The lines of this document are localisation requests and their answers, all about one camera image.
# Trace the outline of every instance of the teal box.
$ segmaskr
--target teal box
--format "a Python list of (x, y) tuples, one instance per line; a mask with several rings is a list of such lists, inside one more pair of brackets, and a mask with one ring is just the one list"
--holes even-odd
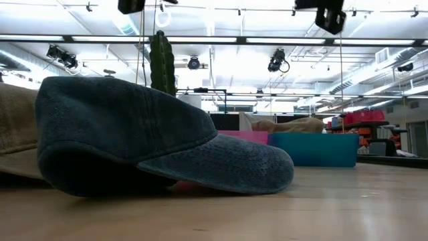
[(274, 133), (268, 144), (285, 150), (296, 167), (354, 167), (356, 134)]

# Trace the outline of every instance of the wooden table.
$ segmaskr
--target wooden table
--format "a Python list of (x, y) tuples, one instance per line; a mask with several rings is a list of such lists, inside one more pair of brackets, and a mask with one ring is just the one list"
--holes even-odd
[(82, 199), (0, 192), (0, 240), (427, 240), (428, 171), (297, 168), (287, 191)]

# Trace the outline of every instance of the blue denim cap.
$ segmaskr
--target blue denim cap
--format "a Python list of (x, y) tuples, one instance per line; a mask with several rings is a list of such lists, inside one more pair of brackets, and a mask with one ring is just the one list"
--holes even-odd
[(152, 88), (49, 77), (35, 105), (41, 174), (72, 195), (141, 192), (176, 180), (264, 194), (293, 179), (285, 151), (219, 134), (203, 110)]

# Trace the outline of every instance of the cactus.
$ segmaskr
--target cactus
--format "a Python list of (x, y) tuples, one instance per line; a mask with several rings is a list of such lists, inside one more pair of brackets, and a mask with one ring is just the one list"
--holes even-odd
[(157, 31), (150, 43), (151, 87), (175, 97), (174, 54), (173, 48), (163, 31)]

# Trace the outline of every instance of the baseball cap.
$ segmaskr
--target baseball cap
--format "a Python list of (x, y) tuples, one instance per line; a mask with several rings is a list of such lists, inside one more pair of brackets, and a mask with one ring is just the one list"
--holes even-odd
[(285, 151), (221, 135), (203, 110), (123, 80), (49, 77), (35, 107), (41, 174), (72, 195), (145, 191), (176, 180), (265, 194), (293, 178)]
[(0, 171), (42, 179), (37, 168), (36, 90), (0, 83)]

